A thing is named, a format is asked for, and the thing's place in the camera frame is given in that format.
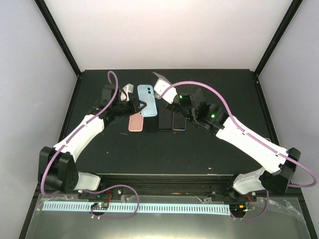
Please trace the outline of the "black phone case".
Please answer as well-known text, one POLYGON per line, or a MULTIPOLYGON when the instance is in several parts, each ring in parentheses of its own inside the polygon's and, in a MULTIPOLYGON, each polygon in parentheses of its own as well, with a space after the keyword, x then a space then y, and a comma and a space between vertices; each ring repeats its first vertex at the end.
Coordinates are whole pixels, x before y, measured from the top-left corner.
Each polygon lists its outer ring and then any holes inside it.
POLYGON ((169 131, 172 129, 172 112, 166 108, 159 111, 159 130, 169 131))

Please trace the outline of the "blue phone case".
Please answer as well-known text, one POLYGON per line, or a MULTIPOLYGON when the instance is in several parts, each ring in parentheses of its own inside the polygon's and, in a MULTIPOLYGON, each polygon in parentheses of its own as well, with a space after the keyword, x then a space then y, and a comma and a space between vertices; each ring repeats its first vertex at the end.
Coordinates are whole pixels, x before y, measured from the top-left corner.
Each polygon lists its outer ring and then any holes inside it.
POLYGON ((146 106, 141 110, 143 117, 155 117, 158 114, 156 101, 154 97, 154 89, 151 85, 137 86, 139 100, 144 102, 146 106))

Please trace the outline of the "pink phone case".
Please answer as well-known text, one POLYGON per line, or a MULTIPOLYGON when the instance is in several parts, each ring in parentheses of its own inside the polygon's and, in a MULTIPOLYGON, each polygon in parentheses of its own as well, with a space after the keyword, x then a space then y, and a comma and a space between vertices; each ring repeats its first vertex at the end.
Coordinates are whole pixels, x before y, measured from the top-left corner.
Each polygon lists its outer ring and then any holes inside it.
POLYGON ((128 130, 130 132, 141 132, 143 130, 144 117, 141 113, 136 113, 129 117, 128 130))

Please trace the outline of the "black phone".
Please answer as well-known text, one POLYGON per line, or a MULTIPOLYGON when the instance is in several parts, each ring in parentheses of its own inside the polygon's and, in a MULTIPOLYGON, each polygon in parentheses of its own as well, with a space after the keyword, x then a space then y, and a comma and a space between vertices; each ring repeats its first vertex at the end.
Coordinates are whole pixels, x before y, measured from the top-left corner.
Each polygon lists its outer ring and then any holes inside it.
POLYGON ((159 130, 159 118, 155 117, 145 117, 143 131, 155 132, 159 130))

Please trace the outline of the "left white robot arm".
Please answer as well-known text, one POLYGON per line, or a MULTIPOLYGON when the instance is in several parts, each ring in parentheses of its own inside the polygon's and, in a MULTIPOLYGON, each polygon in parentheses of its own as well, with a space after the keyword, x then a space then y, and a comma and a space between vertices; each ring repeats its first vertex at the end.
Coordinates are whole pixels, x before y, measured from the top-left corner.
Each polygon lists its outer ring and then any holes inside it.
POLYGON ((76 161, 86 146, 117 117, 140 113, 148 103, 117 86, 106 85, 101 98, 88 110, 79 125, 53 147, 45 146, 39 153, 38 182, 42 194, 50 187, 56 193, 86 191, 96 199, 103 198, 107 186, 94 173, 80 172, 76 161))

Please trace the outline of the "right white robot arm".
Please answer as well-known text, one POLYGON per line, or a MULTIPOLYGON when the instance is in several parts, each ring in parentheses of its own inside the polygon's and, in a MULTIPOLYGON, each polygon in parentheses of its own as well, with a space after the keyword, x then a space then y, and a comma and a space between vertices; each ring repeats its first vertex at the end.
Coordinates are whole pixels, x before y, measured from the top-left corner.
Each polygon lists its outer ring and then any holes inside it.
POLYGON ((179 94, 176 88, 161 83, 155 92, 167 102, 167 109, 180 112, 189 122, 214 133, 261 165, 257 170, 232 177, 224 189, 229 199, 237 201, 245 194, 260 190, 285 193, 291 187, 300 151, 275 145, 243 125, 228 108, 208 103, 201 89, 203 85, 196 83, 194 92, 179 94))

